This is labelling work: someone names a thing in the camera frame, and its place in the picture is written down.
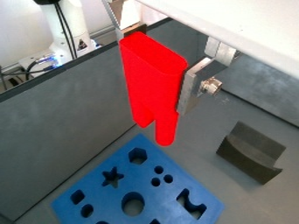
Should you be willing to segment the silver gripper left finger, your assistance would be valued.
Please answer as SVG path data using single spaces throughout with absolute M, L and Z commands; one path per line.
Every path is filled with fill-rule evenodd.
M 116 40 L 135 32 L 146 33 L 147 25 L 142 22 L 135 0 L 102 0 L 102 2 L 116 29 Z

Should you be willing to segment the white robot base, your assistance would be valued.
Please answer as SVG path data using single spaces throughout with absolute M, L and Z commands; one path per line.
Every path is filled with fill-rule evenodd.
M 51 28 L 52 43 L 50 49 L 32 58 L 26 68 L 26 79 L 60 67 L 99 48 L 90 37 L 80 0 L 34 0 L 42 7 Z

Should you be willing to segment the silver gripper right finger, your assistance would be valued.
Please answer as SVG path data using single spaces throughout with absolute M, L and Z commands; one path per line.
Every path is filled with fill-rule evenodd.
M 215 95 L 222 88 L 216 74 L 223 71 L 239 56 L 239 51 L 212 37 L 208 37 L 206 56 L 192 65 L 183 76 L 182 92 L 176 111 L 184 116 L 198 105 L 204 94 Z

